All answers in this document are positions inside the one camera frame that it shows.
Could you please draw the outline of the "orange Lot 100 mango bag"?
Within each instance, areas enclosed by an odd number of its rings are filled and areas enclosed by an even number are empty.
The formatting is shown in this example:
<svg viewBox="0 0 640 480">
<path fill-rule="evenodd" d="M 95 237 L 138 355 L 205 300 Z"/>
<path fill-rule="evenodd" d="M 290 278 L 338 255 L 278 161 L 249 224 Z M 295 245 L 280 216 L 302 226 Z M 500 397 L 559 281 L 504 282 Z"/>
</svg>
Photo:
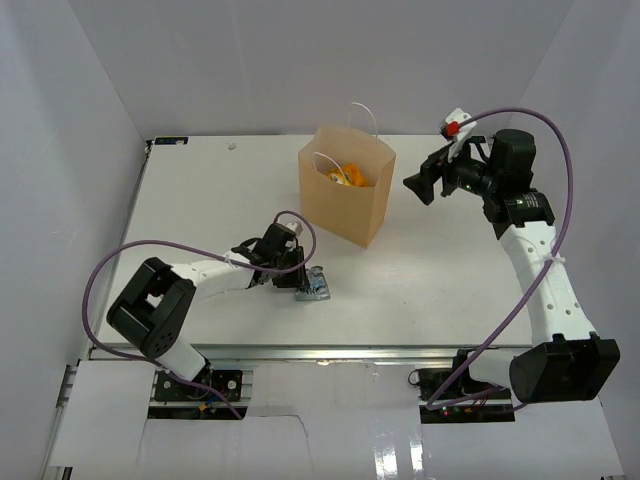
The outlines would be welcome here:
<svg viewBox="0 0 640 480">
<path fill-rule="evenodd" d="M 349 187 L 369 187 L 361 170 L 353 163 L 349 163 L 342 167 L 334 167 L 326 173 L 326 176 L 334 183 Z"/>
</svg>

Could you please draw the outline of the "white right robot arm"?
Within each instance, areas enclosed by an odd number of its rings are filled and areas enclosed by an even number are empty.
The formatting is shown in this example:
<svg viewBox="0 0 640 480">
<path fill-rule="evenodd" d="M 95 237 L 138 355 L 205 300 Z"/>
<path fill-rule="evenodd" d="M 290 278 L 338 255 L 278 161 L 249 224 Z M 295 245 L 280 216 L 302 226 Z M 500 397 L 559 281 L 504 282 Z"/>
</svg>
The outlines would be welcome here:
<svg viewBox="0 0 640 480">
<path fill-rule="evenodd" d="M 483 213 L 523 292 L 517 307 L 528 312 L 531 347 L 517 354 L 486 341 L 459 351 L 452 373 L 427 402 L 433 404 L 451 386 L 463 398 L 477 398 L 487 385 L 510 390 L 522 404 L 590 401 L 617 366 L 620 350 L 615 340 L 596 332 L 556 251 L 561 239 L 553 211 L 531 185 L 534 137 L 500 130 L 490 154 L 478 160 L 471 155 L 473 142 L 450 142 L 403 184 L 425 205 L 435 199 L 436 182 L 443 196 L 461 190 L 482 199 Z"/>
</svg>

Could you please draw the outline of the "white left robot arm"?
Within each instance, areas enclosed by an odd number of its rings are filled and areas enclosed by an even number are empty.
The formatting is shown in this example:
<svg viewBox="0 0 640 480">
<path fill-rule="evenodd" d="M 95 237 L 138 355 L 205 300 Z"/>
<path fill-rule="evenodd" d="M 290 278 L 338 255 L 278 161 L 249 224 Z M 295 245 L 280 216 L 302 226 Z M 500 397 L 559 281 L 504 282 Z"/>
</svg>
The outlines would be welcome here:
<svg viewBox="0 0 640 480">
<path fill-rule="evenodd" d="M 199 399 L 211 387 L 210 363 L 182 335 L 191 305 L 201 299 L 266 283 L 307 286 L 299 222 L 274 223 L 261 238 L 247 240 L 222 260 L 167 264 L 145 260 L 110 306 L 107 323 L 142 356 L 177 376 L 177 387 Z"/>
</svg>

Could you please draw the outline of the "silver blue snack packet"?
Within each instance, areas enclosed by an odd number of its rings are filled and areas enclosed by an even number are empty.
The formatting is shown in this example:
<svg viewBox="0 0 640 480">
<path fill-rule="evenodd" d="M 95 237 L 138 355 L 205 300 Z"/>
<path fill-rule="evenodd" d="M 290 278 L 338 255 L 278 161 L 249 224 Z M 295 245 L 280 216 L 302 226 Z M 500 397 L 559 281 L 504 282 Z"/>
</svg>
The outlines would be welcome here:
<svg viewBox="0 0 640 480">
<path fill-rule="evenodd" d="M 308 284 L 298 287 L 294 298 L 298 302 L 324 301 L 331 298 L 328 282 L 322 266 L 313 266 L 306 270 Z"/>
</svg>

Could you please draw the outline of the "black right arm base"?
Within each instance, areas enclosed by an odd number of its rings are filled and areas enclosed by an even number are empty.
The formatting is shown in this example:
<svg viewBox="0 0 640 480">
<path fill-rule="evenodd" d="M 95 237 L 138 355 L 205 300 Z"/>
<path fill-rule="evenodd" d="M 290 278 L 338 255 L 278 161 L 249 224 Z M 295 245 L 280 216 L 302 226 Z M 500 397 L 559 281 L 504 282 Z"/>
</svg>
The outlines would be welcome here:
<svg viewBox="0 0 640 480">
<path fill-rule="evenodd" d="M 435 400 L 436 410 L 426 406 L 430 398 L 472 353 L 459 349 L 449 367 L 422 367 L 412 370 L 407 382 L 419 391 L 424 423 L 472 423 L 513 421 L 511 392 L 504 387 L 473 380 L 469 370 L 460 374 Z"/>
</svg>

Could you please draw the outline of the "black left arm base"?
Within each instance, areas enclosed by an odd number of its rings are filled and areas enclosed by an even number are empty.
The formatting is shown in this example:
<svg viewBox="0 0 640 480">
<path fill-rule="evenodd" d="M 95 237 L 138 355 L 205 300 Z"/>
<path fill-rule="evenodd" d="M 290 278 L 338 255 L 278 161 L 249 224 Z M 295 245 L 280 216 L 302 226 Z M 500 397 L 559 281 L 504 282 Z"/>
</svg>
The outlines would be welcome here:
<svg viewBox="0 0 640 480">
<path fill-rule="evenodd" d="M 241 370 L 212 370 L 202 378 L 191 381 L 178 380 L 178 376 L 159 371 L 152 399 L 156 402 L 220 402 L 210 391 L 215 389 L 229 402 L 241 399 L 243 372 Z"/>
</svg>

